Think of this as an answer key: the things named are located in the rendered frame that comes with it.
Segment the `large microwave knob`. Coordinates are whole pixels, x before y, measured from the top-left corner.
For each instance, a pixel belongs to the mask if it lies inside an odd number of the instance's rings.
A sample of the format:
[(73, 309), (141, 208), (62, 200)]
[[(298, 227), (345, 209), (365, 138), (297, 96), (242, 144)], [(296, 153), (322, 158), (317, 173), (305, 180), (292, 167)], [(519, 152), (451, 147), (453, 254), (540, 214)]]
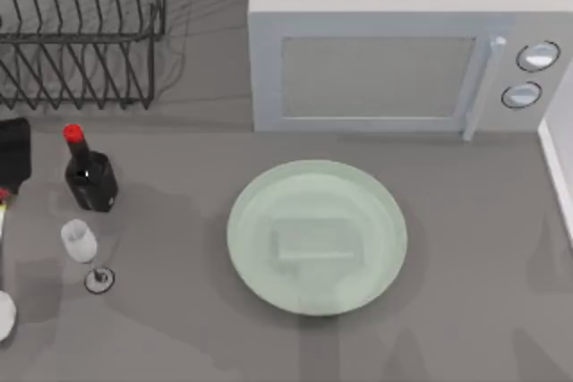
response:
[(543, 41), (523, 47), (516, 63), (525, 72), (540, 72), (551, 67), (560, 57), (560, 47), (552, 41)]

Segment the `clear wine glass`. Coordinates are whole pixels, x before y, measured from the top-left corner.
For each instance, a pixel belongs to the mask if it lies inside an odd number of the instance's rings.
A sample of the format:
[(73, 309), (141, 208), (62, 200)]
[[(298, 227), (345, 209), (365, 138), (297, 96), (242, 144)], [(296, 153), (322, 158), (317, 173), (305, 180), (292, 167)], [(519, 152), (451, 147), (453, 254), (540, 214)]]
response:
[(84, 277), (86, 290), (95, 295), (109, 291), (115, 283), (115, 272), (96, 264), (98, 241), (89, 226), (80, 219), (73, 219), (62, 226), (60, 236), (68, 256), (89, 267)]

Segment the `small microwave knob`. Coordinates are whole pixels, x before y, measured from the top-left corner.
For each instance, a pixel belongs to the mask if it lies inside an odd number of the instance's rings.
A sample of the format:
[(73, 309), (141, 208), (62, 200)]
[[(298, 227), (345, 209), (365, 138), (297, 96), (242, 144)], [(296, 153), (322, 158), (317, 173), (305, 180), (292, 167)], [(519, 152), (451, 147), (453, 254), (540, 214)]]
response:
[(542, 94), (543, 90), (537, 83), (528, 81), (507, 87), (501, 94), (500, 101), (508, 109), (520, 110), (533, 106)]

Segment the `red and yellow object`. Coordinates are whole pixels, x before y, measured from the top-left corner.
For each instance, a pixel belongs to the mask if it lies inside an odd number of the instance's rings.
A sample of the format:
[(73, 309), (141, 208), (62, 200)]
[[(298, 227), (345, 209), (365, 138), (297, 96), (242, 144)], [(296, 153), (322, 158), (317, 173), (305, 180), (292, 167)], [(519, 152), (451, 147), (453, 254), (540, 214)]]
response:
[(3, 235), (7, 204), (9, 202), (10, 197), (11, 193), (5, 187), (0, 187), (0, 239), (2, 238)]

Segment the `black bottle with red cap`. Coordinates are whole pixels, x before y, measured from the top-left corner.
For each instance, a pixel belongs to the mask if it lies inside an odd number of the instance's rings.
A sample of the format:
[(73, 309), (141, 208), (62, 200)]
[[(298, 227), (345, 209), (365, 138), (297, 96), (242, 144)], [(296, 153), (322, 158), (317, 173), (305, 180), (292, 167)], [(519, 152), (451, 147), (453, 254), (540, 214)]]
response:
[(77, 123), (68, 123), (63, 136), (71, 154), (64, 178), (75, 201), (84, 210), (110, 212), (119, 191), (110, 159), (90, 148)]

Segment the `black box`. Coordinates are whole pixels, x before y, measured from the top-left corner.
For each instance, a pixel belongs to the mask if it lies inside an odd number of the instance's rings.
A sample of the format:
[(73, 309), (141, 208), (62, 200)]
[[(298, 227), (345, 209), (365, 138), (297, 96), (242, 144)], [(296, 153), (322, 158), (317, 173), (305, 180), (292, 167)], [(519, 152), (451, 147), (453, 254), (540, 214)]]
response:
[(0, 121), (0, 189), (19, 193), (31, 177), (31, 128), (26, 118)]

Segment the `pale green plate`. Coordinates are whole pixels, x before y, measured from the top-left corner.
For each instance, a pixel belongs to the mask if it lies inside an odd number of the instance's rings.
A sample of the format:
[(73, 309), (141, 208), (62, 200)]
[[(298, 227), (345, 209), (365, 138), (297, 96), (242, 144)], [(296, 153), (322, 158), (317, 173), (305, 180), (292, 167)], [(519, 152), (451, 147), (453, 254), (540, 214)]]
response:
[(297, 315), (359, 310), (397, 279), (408, 251), (401, 207), (371, 174), (337, 161), (287, 162), (256, 176), (227, 220), (246, 287)]

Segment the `white rounded object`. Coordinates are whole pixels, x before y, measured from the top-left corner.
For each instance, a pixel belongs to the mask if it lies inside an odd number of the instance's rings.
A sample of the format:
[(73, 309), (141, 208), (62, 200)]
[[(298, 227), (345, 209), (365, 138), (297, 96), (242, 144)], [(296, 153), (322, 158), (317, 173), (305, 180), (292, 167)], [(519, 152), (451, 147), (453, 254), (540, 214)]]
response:
[(0, 290), (0, 343), (6, 340), (13, 331), (17, 309), (9, 293)]

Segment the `microwave oven door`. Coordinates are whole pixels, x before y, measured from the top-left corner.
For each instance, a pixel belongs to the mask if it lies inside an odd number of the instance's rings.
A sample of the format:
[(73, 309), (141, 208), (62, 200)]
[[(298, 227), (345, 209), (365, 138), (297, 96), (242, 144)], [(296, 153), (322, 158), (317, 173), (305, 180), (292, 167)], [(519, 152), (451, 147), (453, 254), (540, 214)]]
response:
[(254, 126), (265, 132), (461, 132), (498, 13), (252, 12)]

